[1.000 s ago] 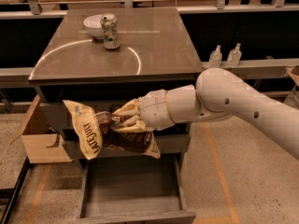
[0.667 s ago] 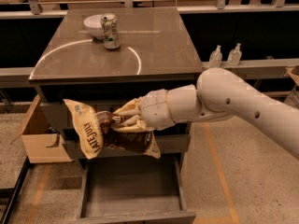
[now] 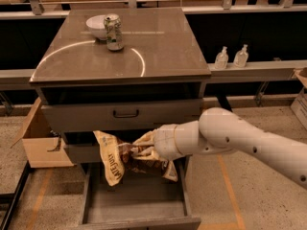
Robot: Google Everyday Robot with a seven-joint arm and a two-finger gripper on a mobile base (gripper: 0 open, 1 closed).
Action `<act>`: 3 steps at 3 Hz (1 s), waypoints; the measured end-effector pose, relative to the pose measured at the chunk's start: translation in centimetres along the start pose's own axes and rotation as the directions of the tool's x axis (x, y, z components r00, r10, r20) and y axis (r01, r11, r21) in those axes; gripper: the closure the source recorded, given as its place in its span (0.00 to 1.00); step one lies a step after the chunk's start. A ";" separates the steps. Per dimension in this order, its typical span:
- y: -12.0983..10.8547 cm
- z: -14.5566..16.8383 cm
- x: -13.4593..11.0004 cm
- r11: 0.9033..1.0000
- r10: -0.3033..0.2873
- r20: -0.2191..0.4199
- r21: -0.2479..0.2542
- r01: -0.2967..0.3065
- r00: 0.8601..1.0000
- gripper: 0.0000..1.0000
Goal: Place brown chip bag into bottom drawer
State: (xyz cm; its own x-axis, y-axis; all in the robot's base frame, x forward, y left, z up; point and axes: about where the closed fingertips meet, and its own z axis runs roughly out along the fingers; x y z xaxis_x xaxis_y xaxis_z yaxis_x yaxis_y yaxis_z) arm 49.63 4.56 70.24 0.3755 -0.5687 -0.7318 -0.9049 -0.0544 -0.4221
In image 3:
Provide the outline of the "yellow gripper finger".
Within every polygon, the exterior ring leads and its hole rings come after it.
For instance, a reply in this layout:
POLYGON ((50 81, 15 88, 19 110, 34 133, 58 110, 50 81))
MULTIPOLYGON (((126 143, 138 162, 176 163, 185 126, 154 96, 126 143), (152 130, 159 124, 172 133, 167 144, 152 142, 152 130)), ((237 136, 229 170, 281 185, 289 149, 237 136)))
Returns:
POLYGON ((138 147, 138 152, 135 152, 132 157, 142 161, 158 161, 160 158, 154 146, 138 147))
POLYGON ((152 146, 154 144, 155 131, 151 130, 135 140, 133 143, 136 146, 152 146))

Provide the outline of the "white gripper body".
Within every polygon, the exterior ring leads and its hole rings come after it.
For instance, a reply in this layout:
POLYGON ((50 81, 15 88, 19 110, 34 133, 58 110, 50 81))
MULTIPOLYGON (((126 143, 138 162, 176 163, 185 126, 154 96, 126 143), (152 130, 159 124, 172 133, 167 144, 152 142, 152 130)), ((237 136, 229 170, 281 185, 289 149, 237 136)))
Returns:
POLYGON ((154 147, 157 153, 167 159, 177 158, 177 147, 175 145, 175 125, 164 125, 155 131, 153 137, 154 147))

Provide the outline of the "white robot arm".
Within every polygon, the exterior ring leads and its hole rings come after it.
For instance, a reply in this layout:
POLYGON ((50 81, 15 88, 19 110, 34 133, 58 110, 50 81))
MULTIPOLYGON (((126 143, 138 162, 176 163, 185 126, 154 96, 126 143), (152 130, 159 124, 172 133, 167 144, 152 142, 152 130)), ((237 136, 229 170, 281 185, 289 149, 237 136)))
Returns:
POLYGON ((134 144, 150 146, 169 161, 239 150, 307 188, 306 144, 266 132, 223 108, 209 108, 197 121, 161 126, 134 144))

